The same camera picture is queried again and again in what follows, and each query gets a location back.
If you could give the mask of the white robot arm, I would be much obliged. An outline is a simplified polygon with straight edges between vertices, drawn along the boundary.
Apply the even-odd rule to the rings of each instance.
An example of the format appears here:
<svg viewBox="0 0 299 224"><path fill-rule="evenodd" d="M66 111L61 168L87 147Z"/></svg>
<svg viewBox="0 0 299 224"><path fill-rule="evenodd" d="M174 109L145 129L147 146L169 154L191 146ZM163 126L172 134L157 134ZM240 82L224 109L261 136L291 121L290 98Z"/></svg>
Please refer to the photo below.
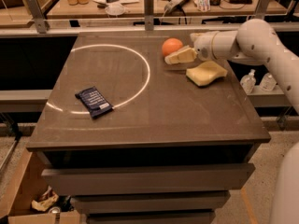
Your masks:
<svg viewBox="0 0 299 224"><path fill-rule="evenodd" d="M164 58L165 62L224 59L242 64L263 64L299 112L299 57L281 43L269 23L252 19L234 31L192 34L191 40L192 47L171 52ZM279 168L270 223L299 224L299 144L289 149Z"/></svg>

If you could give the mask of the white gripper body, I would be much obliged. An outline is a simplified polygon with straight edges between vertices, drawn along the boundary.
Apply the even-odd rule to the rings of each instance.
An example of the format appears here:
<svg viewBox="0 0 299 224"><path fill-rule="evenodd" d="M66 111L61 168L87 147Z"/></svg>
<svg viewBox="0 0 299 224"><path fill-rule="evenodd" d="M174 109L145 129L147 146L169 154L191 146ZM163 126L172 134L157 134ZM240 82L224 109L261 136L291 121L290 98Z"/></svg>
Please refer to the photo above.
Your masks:
<svg viewBox="0 0 299 224"><path fill-rule="evenodd" d="M193 42L193 47L197 52L198 58L201 61L217 60L218 57L215 54L214 39L218 34L218 31L207 32L199 35Z"/></svg>

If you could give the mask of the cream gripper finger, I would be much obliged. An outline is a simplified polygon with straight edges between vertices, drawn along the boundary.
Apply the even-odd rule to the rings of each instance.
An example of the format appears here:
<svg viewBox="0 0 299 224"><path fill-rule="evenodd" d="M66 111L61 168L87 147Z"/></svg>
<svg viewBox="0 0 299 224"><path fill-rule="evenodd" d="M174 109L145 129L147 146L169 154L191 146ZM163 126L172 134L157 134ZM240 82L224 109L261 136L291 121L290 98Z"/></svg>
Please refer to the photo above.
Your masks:
<svg viewBox="0 0 299 224"><path fill-rule="evenodd" d="M197 53L194 48L185 46L164 58L167 64L177 64L177 63L191 63L197 57Z"/></svg>
<svg viewBox="0 0 299 224"><path fill-rule="evenodd" d="M199 36L203 35L203 33L191 33L190 39L192 42L194 42Z"/></svg>

